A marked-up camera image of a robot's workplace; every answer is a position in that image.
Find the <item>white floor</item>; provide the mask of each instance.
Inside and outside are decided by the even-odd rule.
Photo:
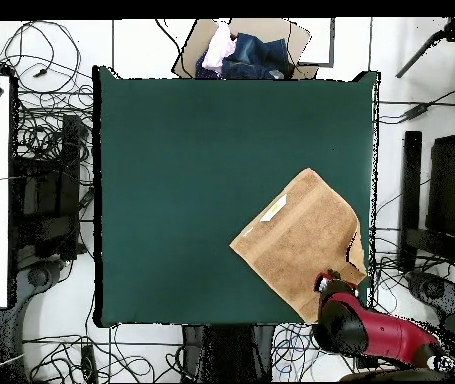
[[[310,41],[307,54],[302,61],[325,62],[328,56],[329,20],[300,20],[300,25],[309,27],[316,39]],[[90,75],[92,65],[113,66],[123,78],[174,78],[170,69],[177,52],[175,46],[166,39],[152,20],[115,21],[58,21],[65,25],[76,40],[81,55],[81,72]],[[332,68],[321,68],[318,79],[351,80],[361,71],[368,69],[381,72],[380,114],[399,116],[408,110],[410,102],[425,102],[436,99],[455,89],[455,44],[443,41],[408,71],[401,79],[395,77],[399,69],[408,61],[423,42],[445,24],[444,18],[336,18],[335,21],[335,58]],[[182,46],[186,39],[192,20],[167,20],[168,31]],[[0,22],[0,52],[7,39],[19,27],[19,22]],[[47,34],[55,50],[55,63],[73,68],[75,51],[56,28],[41,29]],[[27,34],[23,40],[23,54],[48,58],[51,50],[48,43],[37,34]],[[18,54],[18,44],[12,45],[9,54]],[[58,87],[65,78],[53,73],[51,78],[33,78],[42,65],[43,60],[25,59],[20,71],[27,69],[24,83],[31,88],[44,90]],[[78,78],[78,84],[91,84],[86,76]],[[455,94],[445,98],[444,103],[455,104]],[[425,115],[403,124],[380,125],[380,148],[378,164],[378,205],[392,199],[400,193],[402,140],[405,131],[418,130],[423,132],[422,179],[429,178],[430,149],[435,138],[455,134],[455,105],[438,105],[431,107]],[[428,185],[421,187],[421,225],[427,207]],[[377,218],[377,227],[398,227],[399,202],[393,202],[382,209]],[[92,218],[90,211],[85,219]],[[85,243],[93,254],[92,224],[82,224],[82,235]],[[378,237],[391,242],[396,241],[396,232],[379,231]],[[377,252],[395,251],[395,247],[385,241],[377,242]],[[90,309],[94,290],[94,264],[88,255],[82,255],[73,265],[68,280],[52,288],[49,292],[32,300],[25,318],[24,338],[57,337],[70,335],[68,341],[76,339],[72,335],[85,332],[85,319]],[[434,311],[415,301],[406,289],[395,287],[383,290],[380,303],[393,314],[438,323]],[[108,329],[96,328],[89,322],[89,335],[108,349],[110,332]],[[182,342],[181,329],[177,326],[162,325],[121,325],[117,338],[119,347],[125,356],[144,355],[154,366],[156,375],[167,369],[165,354],[174,353],[175,346],[147,345],[147,343],[167,343],[170,345]],[[26,344],[26,364],[28,368],[35,366],[41,358],[54,348],[54,344]],[[112,351],[118,354],[115,345]],[[74,351],[79,363],[79,349]],[[107,355],[97,352],[98,367],[108,364]],[[322,355],[315,362],[314,353],[306,355],[304,366],[309,367],[306,373],[279,364],[280,371],[274,371],[276,380],[295,379],[303,373],[304,381],[337,381],[350,371],[345,362],[336,355]],[[133,365],[139,373],[147,371],[147,365],[139,362]],[[112,365],[112,372],[120,370]],[[54,376],[49,367],[42,369],[39,376]],[[141,381],[149,381],[149,375],[140,377]],[[178,381],[177,373],[170,372],[160,381]],[[114,382],[133,382],[127,372],[122,372],[112,379]]]

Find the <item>black border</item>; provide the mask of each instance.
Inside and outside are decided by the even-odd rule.
[[[100,67],[92,67],[92,157],[94,173],[94,264],[95,308],[92,321],[98,328],[107,328],[102,323],[103,312],[103,188],[101,175],[101,76]]]

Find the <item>white cable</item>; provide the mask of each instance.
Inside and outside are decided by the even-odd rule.
[[[15,358],[8,359],[8,360],[6,360],[5,362],[2,362],[2,363],[0,364],[0,367],[2,367],[3,365],[9,364],[10,362],[17,361],[18,359],[22,358],[24,355],[25,355],[25,354],[22,353],[21,355],[16,356]]]

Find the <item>white label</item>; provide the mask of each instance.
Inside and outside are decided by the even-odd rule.
[[[275,204],[270,209],[268,209],[268,212],[263,215],[261,222],[268,222],[270,219],[272,219],[277,214],[277,212],[284,207],[286,204],[286,199],[287,194],[284,194],[284,196],[277,200]]]

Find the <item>jeans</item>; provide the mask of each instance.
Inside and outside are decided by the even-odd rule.
[[[283,38],[263,43],[257,37],[239,33],[236,50],[222,62],[222,78],[275,79],[274,75],[279,73],[289,75],[292,68],[287,55]]]

